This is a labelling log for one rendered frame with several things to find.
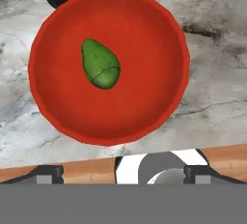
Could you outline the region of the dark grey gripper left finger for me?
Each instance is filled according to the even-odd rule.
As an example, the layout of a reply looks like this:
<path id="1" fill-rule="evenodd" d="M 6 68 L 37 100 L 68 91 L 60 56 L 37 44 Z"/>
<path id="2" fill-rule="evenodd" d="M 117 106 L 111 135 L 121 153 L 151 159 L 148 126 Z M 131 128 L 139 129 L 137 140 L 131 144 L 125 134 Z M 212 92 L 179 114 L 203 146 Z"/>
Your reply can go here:
<path id="1" fill-rule="evenodd" d="M 8 180 L 8 183 L 59 184 L 64 183 L 63 174 L 61 165 L 40 165 L 27 175 Z"/>

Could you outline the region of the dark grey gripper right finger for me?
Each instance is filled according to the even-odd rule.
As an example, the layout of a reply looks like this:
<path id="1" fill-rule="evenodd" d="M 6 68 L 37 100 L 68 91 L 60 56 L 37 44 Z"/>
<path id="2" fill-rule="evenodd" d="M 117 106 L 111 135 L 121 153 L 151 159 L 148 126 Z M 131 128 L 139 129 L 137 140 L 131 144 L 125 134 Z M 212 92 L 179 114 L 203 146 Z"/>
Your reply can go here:
<path id="1" fill-rule="evenodd" d="M 226 184 L 242 183 L 242 181 L 223 176 L 207 165 L 185 165 L 183 169 L 184 183 L 191 184 Z"/>

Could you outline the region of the red bowl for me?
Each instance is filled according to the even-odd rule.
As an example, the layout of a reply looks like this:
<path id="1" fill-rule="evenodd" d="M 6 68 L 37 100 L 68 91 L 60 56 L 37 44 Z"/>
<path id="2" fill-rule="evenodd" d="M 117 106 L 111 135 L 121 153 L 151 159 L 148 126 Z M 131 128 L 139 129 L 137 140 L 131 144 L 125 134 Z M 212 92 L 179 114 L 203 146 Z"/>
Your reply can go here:
<path id="1" fill-rule="evenodd" d="M 85 76 L 88 38 L 119 58 L 109 90 Z M 43 116 L 82 143 L 113 146 L 159 128 L 178 108 L 190 56 L 172 14 L 154 0 L 69 0 L 41 25 L 31 47 L 30 90 Z"/>

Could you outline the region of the green avocado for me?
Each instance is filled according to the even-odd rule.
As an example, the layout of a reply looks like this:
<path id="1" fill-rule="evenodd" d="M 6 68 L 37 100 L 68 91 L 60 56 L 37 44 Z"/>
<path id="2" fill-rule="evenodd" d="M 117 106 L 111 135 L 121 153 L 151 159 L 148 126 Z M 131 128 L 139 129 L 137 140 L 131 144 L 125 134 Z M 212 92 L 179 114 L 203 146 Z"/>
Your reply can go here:
<path id="1" fill-rule="evenodd" d="M 121 73 L 117 56 L 102 43 L 86 39 L 81 44 L 82 66 L 88 80 L 97 88 L 108 90 L 115 86 Z"/>

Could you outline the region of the white and grey round thing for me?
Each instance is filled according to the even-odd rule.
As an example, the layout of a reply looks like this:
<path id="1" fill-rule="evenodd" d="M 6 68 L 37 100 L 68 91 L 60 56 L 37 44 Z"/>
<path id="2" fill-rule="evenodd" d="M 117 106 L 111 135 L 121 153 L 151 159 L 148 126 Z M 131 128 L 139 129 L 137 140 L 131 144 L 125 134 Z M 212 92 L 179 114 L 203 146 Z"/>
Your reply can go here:
<path id="1" fill-rule="evenodd" d="M 169 169 L 183 170 L 185 165 L 207 166 L 205 156 L 197 149 L 156 154 L 126 155 L 117 158 L 117 184 L 147 184 L 155 182 Z"/>

